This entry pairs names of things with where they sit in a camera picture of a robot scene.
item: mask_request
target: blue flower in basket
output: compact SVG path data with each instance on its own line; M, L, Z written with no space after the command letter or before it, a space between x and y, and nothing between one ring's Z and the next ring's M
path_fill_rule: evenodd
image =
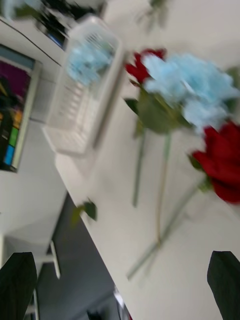
M100 80L99 71L108 66L112 58L107 47L86 42L70 53L67 73L73 80L89 86Z

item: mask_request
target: floor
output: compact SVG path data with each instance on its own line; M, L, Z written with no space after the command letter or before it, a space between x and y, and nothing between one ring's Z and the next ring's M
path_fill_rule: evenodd
M119 320L114 283L103 260L82 220L71 226L74 207L68 195L53 235L60 280L52 264L45 264L38 278L40 320L87 320L87 311Z

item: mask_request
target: artificial flower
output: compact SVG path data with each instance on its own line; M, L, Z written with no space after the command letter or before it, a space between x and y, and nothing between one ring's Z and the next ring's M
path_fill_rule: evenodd
M112 62L111 51L104 48L104 43L98 46L83 43L75 48L68 58L67 73L84 86L100 80L99 71Z
M150 54L144 57L143 64L151 76L144 83L144 89L148 93L160 93L170 105L186 97L188 91L181 71L175 63L163 61Z
M224 124L220 131L205 129L205 151L192 156L213 185L215 193L224 201L240 203L240 125Z
M228 117L228 107L224 103L207 103L197 98L189 98L185 101L183 117L188 123L194 125L195 132L204 133L205 127L213 127L218 130Z
M175 64L189 94L206 103L219 103L240 96L240 91L233 86L233 78L210 61L191 54L175 54L166 63Z
M147 55L153 55L159 57L160 59L164 59L166 55L166 50L145 49L140 53L134 53L134 64L127 63L125 65L125 69L130 75L136 78L139 84L142 84L146 78L149 78L149 73L146 67L143 65L143 58Z

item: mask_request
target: white wall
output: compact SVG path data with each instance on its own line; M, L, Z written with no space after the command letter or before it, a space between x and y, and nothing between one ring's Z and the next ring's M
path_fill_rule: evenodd
M63 51L37 31L32 21L11 23L57 62ZM60 67L22 35L0 22L0 42L42 62L42 74L31 117L44 121ZM18 173L0 171L0 234L11 236L16 251L46 252L66 188L41 129L30 121Z

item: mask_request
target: basket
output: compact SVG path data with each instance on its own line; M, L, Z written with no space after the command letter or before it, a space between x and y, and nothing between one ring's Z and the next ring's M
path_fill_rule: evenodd
M70 53L76 45L100 41L112 48L110 65L101 73L100 81L84 86L67 73ZM98 136L106 107L123 66L122 41L96 16L88 16L69 32L64 62L43 131L56 153L84 155Z

